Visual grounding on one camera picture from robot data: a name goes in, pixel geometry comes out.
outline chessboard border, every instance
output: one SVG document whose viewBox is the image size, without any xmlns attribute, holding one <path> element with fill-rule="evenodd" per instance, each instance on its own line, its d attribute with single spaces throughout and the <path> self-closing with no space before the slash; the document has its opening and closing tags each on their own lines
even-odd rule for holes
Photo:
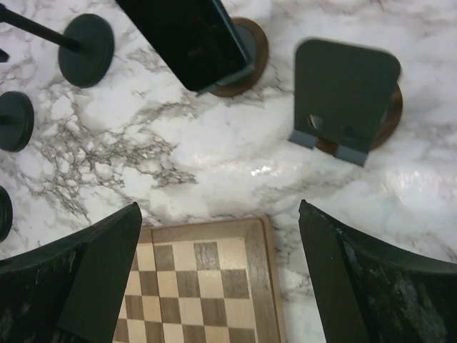
<svg viewBox="0 0 457 343">
<path fill-rule="evenodd" d="M 139 243 L 164 244 L 235 237 L 244 238 L 246 245 L 247 269 L 251 281 L 258 340 L 262 343 L 287 343 L 273 227 L 268 217 L 171 227 L 144 226 L 141 228 Z"/>
</svg>

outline light wooden square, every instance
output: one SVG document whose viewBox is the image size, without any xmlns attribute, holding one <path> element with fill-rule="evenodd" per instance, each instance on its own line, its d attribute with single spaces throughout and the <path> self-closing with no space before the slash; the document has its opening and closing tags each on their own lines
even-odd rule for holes
<svg viewBox="0 0 457 343">
<path fill-rule="evenodd" d="M 230 343 L 228 327 L 205 327 L 206 343 Z"/>
<path fill-rule="evenodd" d="M 157 272 L 157 281 L 159 283 L 159 295 L 161 297 L 179 297 L 176 272 Z"/>
<path fill-rule="evenodd" d="M 177 271 L 197 270 L 194 243 L 173 244 L 174 268 Z"/>
<path fill-rule="evenodd" d="M 147 322 L 161 322 L 161 310 L 159 297 L 143 296 L 144 320 Z"/>
<path fill-rule="evenodd" d="M 140 273 L 130 272 L 127 280 L 126 295 L 141 295 Z"/>
<path fill-rule="evenodd" d="M 200 298 L 179 298 L 181 323 L 187 325 L 203 325 Z"/>
<path fill-rule="evenodd" d="M 251 300 L 225 299 L 228 327 L 255 329 L 256 318 Z"/>
<path fill-rule="evenodd" d="M 246 245 L 243 237 L 220 239 L 217 247 L 221 269 L 246 268 Z"/>
<path fill-rule="evenodd" d="M 200 297 L 223 298 L 221 272 L 219 270 L 199 270 Z"/>
<path fill-rule="evenodd" d="M 151 243 L 138 244 L 136 247 L 136 256 L 139 270 L 145 272 L 153 272 L 156 270 L 154 246 Z"/>
<path fill-rule="evenodd" d="M 164 323 L 165 342 L 184 343 L 184 333 L 181 324 Z"/>
<path fill-rule="evenodd" d="M 129 343 L 144 343 L 146 342 L 146 328 L 142 320 L 127 320 L 129 328 Z"/>
<path fill-rule="evenodd" d="M 121 309 L 119 310 L 119 319 L 127 318 L 126 298 L 122 297 Z"/>
</svg>

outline black round base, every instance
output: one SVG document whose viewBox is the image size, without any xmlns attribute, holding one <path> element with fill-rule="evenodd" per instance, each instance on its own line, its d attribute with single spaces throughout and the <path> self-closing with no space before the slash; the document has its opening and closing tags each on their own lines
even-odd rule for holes
<svg viewBox="0 0 457 343">
<path fill-rule="evenodd" d="M 59 48 L 59 66 L 65 79 L 80 88 L 98 84 L 114 55 L 114 35 L 108 22 L 95 14 L 83 14 L 68 25 L 64 35 L 81 45 L 79 52 Z"/>
<path fill-rule="evenodd" d="M 34 108 L 24 93 L 8 91 L 0 96 L 0 149 L 21 151 L 34 130 Z"/>
<path fill-rule="evenodd" d="M 13 205 L 5 188 L 0 187 L 0 242 L 4 241 L 13 224 Z"/>
</svg>

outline chessboard square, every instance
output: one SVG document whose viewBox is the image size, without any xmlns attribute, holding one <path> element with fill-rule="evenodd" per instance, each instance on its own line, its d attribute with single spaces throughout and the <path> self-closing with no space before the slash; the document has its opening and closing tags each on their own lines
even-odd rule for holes
<svg viewBox="0 0 457 343">
<path fill-rule="evenodd" d="M 161 297 L 177 298 L 179 296 L 176 272 L 157 272 L 157 281 Z"/>
<path fill-rule="evenodd" d="M 131 263 L 130 270 L 133 271 L 133 272 L 137 272 L 139 270 L 138 269 L 138 257 L 136 256 L 136 252 L 135 252 L 135 255 L 134 255 L 134 260 Z"/>
<path fill-rule="evenodd" d="M 178 298 L 160 298 L 163 323 L 181 323 Z"/>
<path fill-rule="evenodd" d="M 179 242 L 173 244 L 175 270 L 197 270 L 194 243 Z"/>
<path fill-rule="evenodd" d="M 256 318 L 251 300 L 225 299 L 227 325 L 239 329 L 254 329 Z"/>
<path fill-rule="evenodd" d="M 203 323 L 214 327 L 226 327 L 227 317 L 224 299 L 201 299 Z"/>
<path fill-rule="evenodd" d="M 245 269 L 221 270 L 225 298 L 249 299 L 248 277 Z"/>
<path fill-rule="evenodd" d="M 126 308 L 126 298 L 122 298 L 121 309 L 119 310 L 118 318 L 126 319 L 127 318 L 127 308 Z"/>
<path fill-rule="evenodd" d="M 176 272 L 176 278 L 178 281 L 178 293 L 180 297 L 200 297 L 199 276 L 196 270 Z"/>
<path fill-rule="evenodd" d="M 127 327 L 127 319 L 117 319 L 113 340 L 116 342 L 129 343 L 129 328 Z"/>
<path fill-rule="evenodd" d="M 174 269 L 173 247 L 171 245 L 158 245 L 154 247 L 157 271 L 170 271 Z"/>
<path fill-rule="evenodd" d="M 139 272 L 141 293 L 143 295 L 159 295 L 159 284 L 156 272 Z"/>
<path fill-rule="evenodd" d="M 203 325 L 200 298 L 179 298 L 181 323 L 187 325 Z"/>
<path fill-rule="evenodd" d="M 194 243 L 195 259 L 198 270 L 219 270 L 217 243 Z"/>
<path fill-rule="evenodd" d="M 231 343 L 228 327 L 205 327 L 206 343 Z"/>
<path fill-rule="evenodd" d="M 253 329 L 234 329 L 229 327 L 228 335 L 231 343 L 256 343 L 256 332 Z"/>
<path fill-rule="evenodd" d="M 129 343 L 144 343 L 146 341 L 146 328 L 142 320 L 127 319 L 129 327 Z"/>
<path fill-rule="evenodd" d="M 159 297 L 143 297 L 144 320 L 148 322 L 161 322 L 161 309 Z"/>
<path fill-rule="evenodd" d="M 246 245 L 243 237 L 221 239 L 217 242 L 221 269 L 247 268 Z"/>
<path fill-rule="evenodd" d="M 139 270 L 156 270 L 156 259 L 154 257 L 154 246 L 152 243 L 138 244 L 136 246 L 136 258 L 138 259 Z"/>
<path fill-rule="evenodd" d="M 164 343 L 164 328 L 162 323 L 144 322 L 146 329 L 145 343 Z"/>
<path fill-rule="evenodd" d="M 126 285 L 126 295 L 141 295 L 140 274 L 139 272 L 130 272 Z"/>
<path fill-rule="evenodd" d="M 182 325 L 164 323 L 164 338 L 167 343 L 184 343 Z"/>
<path fill-rule="evenodd" d="M 195 325 L 183 325 L 184 343 L 204 343 L 205 328 Z"/>
<path fill-rule="evenodd" d="M 127 319 L 144 320 L 143 299 L 141 295 L 126 295 Z"/>
<path fill-rule="evenodd" d="M 152 229 L 141 229 L 140 236 L 138 237 L 138 245 L 140 244 L 151 244 L 152 243 Z"/>
<path fill-rule="evenodd" d="M 219 270 L 199 270 L 199 287 L 202 298 L 220 298 L 224 297 L 224 288 L 222 286 L 221 271 Z"/>
</svg>

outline gray marble veining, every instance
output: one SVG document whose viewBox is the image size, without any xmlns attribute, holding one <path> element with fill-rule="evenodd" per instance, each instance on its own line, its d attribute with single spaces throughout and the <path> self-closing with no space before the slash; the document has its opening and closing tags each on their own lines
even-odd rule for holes
<svg viewBox="0 0 457 343">
<path fill-rule="evenodd" d="M 457 3 L 453 0 L 233 0 L 232 16 L 264 28 L 266 73 L 234 99 L 186 91 L 114 0 L 6 0 L 62 31 L 78 14 L 113 26 L 105 79 L 77 89 L 57 48 L 0 25 L 0 91 L 26 92 L 36 110 L 30 144 L 0 151 L 0 184 L 14 228 L 0 258 L 82 229 L 136 201 L 153 225 L 269 215 L 276 227 L 290 343 L 324 342 L 298 232 L 307 199 L 330 215 L 411 251 L 457 262 Z M 287 142 L 293 58 L 319 36 L 387 49 L 403 67 L 396 133 L 364 168 Z"/>
</svg>

